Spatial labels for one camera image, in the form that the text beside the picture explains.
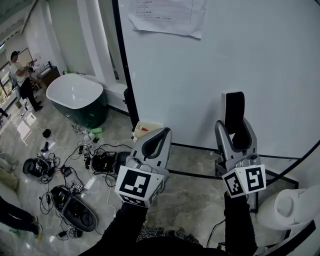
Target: paper on wall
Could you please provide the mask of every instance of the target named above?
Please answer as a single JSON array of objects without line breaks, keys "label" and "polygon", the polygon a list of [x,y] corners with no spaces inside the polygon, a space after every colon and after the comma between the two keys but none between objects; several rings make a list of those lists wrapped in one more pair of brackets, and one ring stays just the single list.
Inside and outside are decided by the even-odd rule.
[{"label": "paper on wall", "polygon": [[131,0],[133,30],[191,36],[201,39],[208,0]]}]

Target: white toilet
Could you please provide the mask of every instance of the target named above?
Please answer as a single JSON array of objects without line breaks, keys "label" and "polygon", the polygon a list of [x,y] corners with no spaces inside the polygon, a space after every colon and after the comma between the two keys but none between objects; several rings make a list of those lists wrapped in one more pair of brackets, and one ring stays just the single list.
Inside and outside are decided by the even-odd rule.
[{"label": "white toilet", "polygon": [[320,184],[308,189],[285,189],[259,207],[257,221],[273,230],[306,225],[320,213]]}]

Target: cap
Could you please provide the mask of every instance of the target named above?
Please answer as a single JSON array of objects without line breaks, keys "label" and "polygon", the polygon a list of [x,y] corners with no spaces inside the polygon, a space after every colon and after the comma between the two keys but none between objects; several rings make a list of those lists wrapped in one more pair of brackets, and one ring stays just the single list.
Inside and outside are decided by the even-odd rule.
[{"label": "cap", "polygon": [[11,53],[11,60],[12,60],[12,58],[14,57],[14,56],[18,56],[19,55],[19,52],[18,51],[13,51],[12,53]]}]

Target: white t-shirt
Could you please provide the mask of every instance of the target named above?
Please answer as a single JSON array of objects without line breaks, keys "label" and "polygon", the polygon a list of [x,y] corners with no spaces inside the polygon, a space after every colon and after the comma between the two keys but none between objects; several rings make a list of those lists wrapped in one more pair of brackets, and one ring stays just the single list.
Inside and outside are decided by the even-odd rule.
[{"label": "white t-shirt", "polygon": [[26,71],[23,75],[17,75],[16,72],[18,70],[22,70],[23,67],[19,62],[12,62],[10,66],[11,74],[15,76],[15,79],[18,83],[18,85],[21,87],[21,85],[24,83],[26,78],[28,77],[28,72]]}]

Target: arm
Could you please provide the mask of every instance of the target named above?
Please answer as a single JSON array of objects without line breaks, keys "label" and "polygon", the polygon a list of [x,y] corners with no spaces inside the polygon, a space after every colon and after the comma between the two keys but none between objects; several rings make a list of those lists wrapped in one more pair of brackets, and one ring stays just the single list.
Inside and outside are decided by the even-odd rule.
[{"label": "arm", "polygon": [[246,197],[224,194],[225,249],[237,256],[252,256],[257,250],[255,230]]},{"label": "arm", "polygon": [[136,243],[141,227],[146,220],[148,208],[124,203],[117,211],[115,218],[109,227],[104,231],[99,242],[81,256],[99,255],[106,248],[106,245],[130,248]]},{"label": "arm", "polygon": [[28,66],[25,66],[23,69],[18,69],[18,70],[15,72],[15,74],[16,74],[17,76],[22,76],[28,69],[29,69],[29,67],[28,67]]}]

